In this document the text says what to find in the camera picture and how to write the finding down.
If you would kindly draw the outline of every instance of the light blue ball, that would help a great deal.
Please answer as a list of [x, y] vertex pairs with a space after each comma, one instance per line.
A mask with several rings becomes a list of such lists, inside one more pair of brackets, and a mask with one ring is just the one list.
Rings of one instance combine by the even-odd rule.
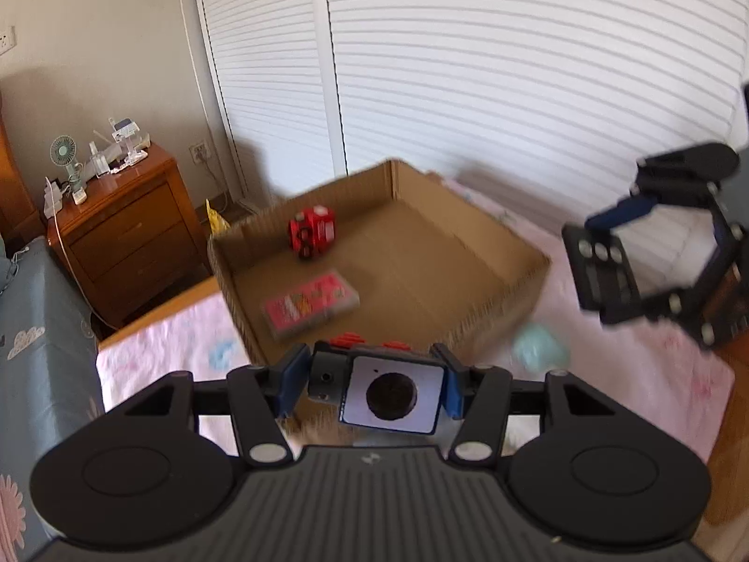
[[535, 374], [569, 368], [569, 350], [544, 326], [529, 323], [512, 343], [512, 356]]

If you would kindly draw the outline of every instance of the small fan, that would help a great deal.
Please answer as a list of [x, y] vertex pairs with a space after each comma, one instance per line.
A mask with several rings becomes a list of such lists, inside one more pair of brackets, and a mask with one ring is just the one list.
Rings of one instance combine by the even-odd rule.
[[76, 142], [66, 134], [60, 135], [51, 142], [50, 159], [59, 167], [65, 167], [73, 200], [76, 205], [86, 200], [85, 183], [81, 180], [80, 171], [83, 165], [76, 160]]

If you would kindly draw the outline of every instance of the yellow bag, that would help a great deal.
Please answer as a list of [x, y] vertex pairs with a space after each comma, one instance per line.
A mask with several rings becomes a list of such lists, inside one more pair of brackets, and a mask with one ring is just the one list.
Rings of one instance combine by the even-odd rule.
[[208, 214], [208, 221], [211, 223], [211, 234], [218, 234], [229, 229], [229, 222], [221, 217], [221, 214], [211, 207], [208, 199], [205, 199], [205, 210]]

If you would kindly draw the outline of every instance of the cardboard box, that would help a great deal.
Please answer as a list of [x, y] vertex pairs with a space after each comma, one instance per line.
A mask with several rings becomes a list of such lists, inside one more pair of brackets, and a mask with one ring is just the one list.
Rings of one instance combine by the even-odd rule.
[[[336, 241], [304, 262], [287, 224], [302, 208], [336, 212]], [[442, 341], [470, 363], [486, 336], [508, 332], [536, 304], [549, 260], [439, 181], [391, 160], [336, 179], [211, 238], [209, 256], [250, 360], [267, 365], [289, 345], [356, 332], [372, 344]], [[335, 268], [360, 306], [276, 341], [265, 300]]]

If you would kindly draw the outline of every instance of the flower pattern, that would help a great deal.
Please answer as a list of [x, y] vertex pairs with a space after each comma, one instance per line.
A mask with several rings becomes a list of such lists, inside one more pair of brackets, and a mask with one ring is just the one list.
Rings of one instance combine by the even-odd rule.
[[231, 366], [231, 355], [237, 345], [236, 340], [221, 340], [208, 354], [208, 365], [212, 370], [226, 371]]
[[10, 476], [0, 474], [0, 562], [18, 562], [16, 547], [23, 549], [26, 508], [23, 494]]
[[27, 332], [24, 330], [19, 331], [18, 334], [16, 334], [13, 348], [10, 349], [10, 352], [7, 354], [7, 360], [10, 361], [14, 356], [18, 355], [18, 353], [29, 347], [33, 341], [38, 340], [42, 335], [44, 335], [44, 331], [44, 327], [32, 327]]

